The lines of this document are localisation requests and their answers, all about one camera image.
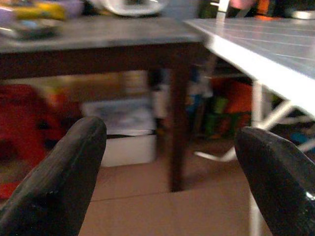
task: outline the floor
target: floor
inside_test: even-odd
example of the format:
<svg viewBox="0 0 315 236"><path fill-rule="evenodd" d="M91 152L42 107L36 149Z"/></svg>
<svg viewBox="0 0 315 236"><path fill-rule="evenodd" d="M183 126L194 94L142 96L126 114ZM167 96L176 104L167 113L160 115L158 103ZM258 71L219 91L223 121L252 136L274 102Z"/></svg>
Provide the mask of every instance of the floor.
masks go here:
<svg viewBox="0 0 315 236"><path fill-rule="evenodd" d="M238 162L193 155L194 150L221 154L231 146L227 140L190 144L185 191L179 193L168 193L161 144L152 163L101 168L79 236L248 235L249 187Z"/></svg>

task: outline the table leg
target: table leg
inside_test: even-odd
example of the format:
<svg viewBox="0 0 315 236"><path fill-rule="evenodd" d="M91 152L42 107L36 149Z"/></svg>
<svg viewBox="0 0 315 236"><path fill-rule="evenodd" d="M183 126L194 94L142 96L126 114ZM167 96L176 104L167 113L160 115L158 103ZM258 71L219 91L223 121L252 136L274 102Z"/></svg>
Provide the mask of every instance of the table leg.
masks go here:
<svg viewBox="0 0 315 236"><path fill-rule="evenodd" d="M279 121L286 117L290 112L293 111L294 106L291 101L282 102L276 109L274 109L267 117L264 116L265 101L264 101L264 86L258 82L253 82L252 88L252 126L270 130ZM196 151L194 153L197 156L201 156L210 160L228 162L236 159L235 148L232 147L222 157L210 155L204 152Z"/></svg>
<svg viewBox="0 0 315 236"><path fill-rule="evenodd" d="M315 148L315 139L310 139L306 143L303 143L298 146L301 152L307 152L313 148Z"/></svg>
<svg viewBox="0 0 315 236"><path fill-rule="evenodd" d="M172 192L183 189L183 160L187 144L186 95L190 77L190 64L179 63L172 70L170 86L171 160L170 188Z"/></svg>
<svg viewBox="0 0 315 236"><path fill-rule="evenodd" d="M228 5L230 3L230 0L220 0L218 5L218 12L217 12L217 21L224 21L226 18Z"/></svg>
<svg viewBox="0 0 315 236"><path fill-rule="evenodd" d="M252 126L259 127L264 117L263 85L254 81L252 85ZM261 236L263 217L250 191L250 236Z"/></svg>
<svg viewBox="0 0 315 236"><path fill-rule="evenodd" d="M268 117L269 114L272 112L272 98L273 94L267 88L263 88L263 102L264 102L264 117Z"/></svg>

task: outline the wooden table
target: wooden table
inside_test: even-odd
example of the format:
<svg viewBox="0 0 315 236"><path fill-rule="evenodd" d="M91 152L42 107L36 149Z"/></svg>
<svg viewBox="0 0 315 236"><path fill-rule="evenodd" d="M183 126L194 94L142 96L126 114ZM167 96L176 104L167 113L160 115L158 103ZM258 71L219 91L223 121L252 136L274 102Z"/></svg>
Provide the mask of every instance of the wooden table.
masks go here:
<svg viewBox="0 0 315 236"><path fill-rule="evenodd" d="M66 22L52 38L0 38L0 78L171 69L170 190L179 191L186 145L185 96L200 42L198 34L168 18L82 17Z"/></svg>

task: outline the white table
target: white table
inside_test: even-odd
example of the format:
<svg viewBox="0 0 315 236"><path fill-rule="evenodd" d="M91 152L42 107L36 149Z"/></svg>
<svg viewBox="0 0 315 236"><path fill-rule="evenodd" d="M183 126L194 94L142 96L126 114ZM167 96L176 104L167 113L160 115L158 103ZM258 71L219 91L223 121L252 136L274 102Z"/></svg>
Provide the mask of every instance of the white table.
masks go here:
<svg viewBox="0 0 315 236"><path fill-rule="evenodd" d="M315 118L315 21L280 19L261 21L255 18L188 20L186 23L204 34L204 45L253 79L252 125L270 129L294 108ZM270 90L284 101L268 110ZM315 146L310 140L300 146L305 151ZM229 161L235 158L232 148L223 157L205 153L201 156ZM251 201L251 236L260 235L259 212Z"/></svg>

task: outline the white box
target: white box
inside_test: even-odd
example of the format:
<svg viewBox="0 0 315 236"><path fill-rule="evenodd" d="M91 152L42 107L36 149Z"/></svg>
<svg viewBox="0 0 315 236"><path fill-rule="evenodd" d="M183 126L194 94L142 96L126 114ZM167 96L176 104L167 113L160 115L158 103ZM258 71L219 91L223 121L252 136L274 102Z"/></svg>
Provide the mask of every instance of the white box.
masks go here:
<svg viewBox="0 0 315 236"><path fill-rule="evenodd" d="M102 166L148 163L155 159L155 122L147 97L87 102L82 104L82 112L101 118L107 126Z"/></svg>
<svg viewBox="0 0 315 236"><path fill-rule="evenodd" d="M157 136L142 135L107 139L101 166L149 163L156 158Z"/></svg>

